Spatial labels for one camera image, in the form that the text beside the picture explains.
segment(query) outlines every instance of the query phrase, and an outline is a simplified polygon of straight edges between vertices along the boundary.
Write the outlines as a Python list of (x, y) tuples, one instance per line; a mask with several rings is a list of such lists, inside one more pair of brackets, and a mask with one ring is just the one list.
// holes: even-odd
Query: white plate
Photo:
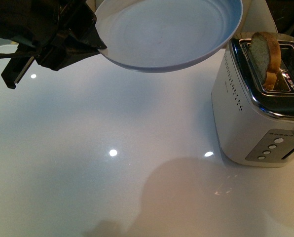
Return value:
[(216, 53), (234, 34), (241, 0), (105, 0), (96, 28), (112, 62), (136, 71), (169, 72)]

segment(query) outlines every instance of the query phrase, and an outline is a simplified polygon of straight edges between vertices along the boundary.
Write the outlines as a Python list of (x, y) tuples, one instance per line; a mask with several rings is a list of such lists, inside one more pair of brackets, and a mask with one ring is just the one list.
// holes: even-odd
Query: toaster slot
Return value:
[(286, 154), (286, 156), (284, 156), (282, 159), (286, 159), (287, 157), (289, 157), (292, 153), (294, 153), (294, 149), (292, 149), (290, 152), (288, 152)]

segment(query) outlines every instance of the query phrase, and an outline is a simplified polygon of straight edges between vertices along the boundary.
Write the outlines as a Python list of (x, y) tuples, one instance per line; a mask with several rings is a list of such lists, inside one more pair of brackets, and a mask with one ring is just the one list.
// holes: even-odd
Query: toast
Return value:
[(267, 90), (273, 90), (281, 66), (281, 50), (276, 38), (268, 32), (254, 33), (250, 52), (260, 73), (260, 82)]

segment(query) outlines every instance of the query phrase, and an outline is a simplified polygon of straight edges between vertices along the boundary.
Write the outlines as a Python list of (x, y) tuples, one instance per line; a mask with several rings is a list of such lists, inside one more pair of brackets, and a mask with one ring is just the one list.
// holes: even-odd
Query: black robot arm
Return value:
[(19, 43), (1, 74), (14, 89), (34, 60), (59, 70), (106, 48), (86, 0), (0, 0), (0, 38)]

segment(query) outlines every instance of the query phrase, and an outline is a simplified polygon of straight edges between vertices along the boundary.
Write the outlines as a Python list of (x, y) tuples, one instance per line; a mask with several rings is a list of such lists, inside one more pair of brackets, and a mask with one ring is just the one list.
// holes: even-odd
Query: toaster button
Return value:
[(272, 145), (268, 146), (269, 149), (274, 149), (276, 147), (277, 147), (277, 145), (275, 145), (275, 144), (272, 144)]
[(284, 138), (280, 137), (280, 138), (276, 138), (274, 139), (274, 142), (275, 143), (281, 143), (281, 142), (284, 142)]

